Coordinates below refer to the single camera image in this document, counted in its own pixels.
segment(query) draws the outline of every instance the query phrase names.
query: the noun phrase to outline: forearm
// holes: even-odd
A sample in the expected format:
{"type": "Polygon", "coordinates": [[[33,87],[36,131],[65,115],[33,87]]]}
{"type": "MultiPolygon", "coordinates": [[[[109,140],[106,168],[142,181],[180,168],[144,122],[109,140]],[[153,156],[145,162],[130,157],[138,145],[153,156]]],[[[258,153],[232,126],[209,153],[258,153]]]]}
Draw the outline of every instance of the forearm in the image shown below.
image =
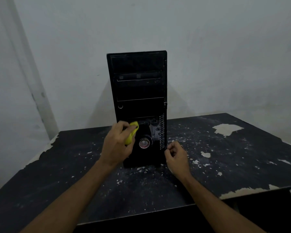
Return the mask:
{"type": "Polygon", "coordinates": [[[80,214],[112,169],[97,161],[78,182],[51,203],[21,233],[72,232],[80,214]]]}
{"type": "Polygon", "coordinates": [[[214,196],[191,175],[182,178],[181,182],[216,233],[264,232],[257,225],[214,196]]]}

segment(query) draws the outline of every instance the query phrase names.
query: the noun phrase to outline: hand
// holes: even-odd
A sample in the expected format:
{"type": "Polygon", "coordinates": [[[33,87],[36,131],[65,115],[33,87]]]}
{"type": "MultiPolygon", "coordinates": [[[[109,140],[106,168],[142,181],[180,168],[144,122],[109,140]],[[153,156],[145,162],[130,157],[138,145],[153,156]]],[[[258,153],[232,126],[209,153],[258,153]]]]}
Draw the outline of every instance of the hand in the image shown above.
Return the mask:
{"type": "Polygon", "coordinates": [[[178,141],[174,141],[167,146],[165,157],[169,170],[180,181],[191,176],[187,153],[178,141]]]}
{"type": "Polygon", "coordinates": [[[130,126],[128,122],[124,121],[113,124],[111,130],[105,137],[99,161],[112,168],[115,168],[120,162],[123,162],[132,153],[135,136],[133,136],[132,143],[128,146],[125,146],[124,142],[135,128],[136,126],[130,126]]]}

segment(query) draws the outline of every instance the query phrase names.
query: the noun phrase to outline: computer tower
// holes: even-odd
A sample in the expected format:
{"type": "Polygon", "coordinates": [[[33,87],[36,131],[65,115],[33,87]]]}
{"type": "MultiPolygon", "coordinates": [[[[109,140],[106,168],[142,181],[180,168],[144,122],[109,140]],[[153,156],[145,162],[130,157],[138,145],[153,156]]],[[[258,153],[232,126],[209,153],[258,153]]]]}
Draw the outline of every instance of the computer tower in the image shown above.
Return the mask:
{"type": "Polygon", "coordinates": [[[112,53],[107,61],[117,122],[139,123],[124,167],[165,163],[167,51],[112,53]]]}

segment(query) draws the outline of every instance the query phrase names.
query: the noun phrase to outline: wall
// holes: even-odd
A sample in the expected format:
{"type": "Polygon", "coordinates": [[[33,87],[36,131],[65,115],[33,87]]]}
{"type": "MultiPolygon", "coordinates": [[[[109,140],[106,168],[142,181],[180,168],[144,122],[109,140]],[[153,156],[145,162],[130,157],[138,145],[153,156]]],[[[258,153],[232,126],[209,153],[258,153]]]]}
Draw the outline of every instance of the wall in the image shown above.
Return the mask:
{"type": "Polygon", "coordinates": [[[0,19],[0,188],[48,141],[0,19]]]}
{"type": "Polygon", "coordinates": [[[15,3],[60,130],[115,121],[107,53],[167,50],[168,118],[226,111],[291,137],[291,0],[15,3]]]}

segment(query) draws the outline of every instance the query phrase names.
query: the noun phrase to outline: worn table surface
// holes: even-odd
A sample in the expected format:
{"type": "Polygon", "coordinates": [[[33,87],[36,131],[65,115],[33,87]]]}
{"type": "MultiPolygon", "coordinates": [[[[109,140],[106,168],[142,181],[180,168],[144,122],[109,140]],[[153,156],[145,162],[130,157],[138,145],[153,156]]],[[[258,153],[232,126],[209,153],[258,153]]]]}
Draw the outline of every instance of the worn table surface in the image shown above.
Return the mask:
{"type": "MultiPolygon", "coordinates": [[[[18,232],[79,180],[100,157],[109,129],[60,132],[50,149],[6,183],[0,189],[0,232],[18,232]]],[[[221,199],[291,187],[291,145],[244,121],[213,114],[168,120],[167,129],[168,142],[178,140],[187,150],[193,176],[221,199]],[[229,135],[228,129],[239,130],[229,135]]],[[[79,223],[189,204],[193,200],[166,165],[121,166],[79,223]]]]}

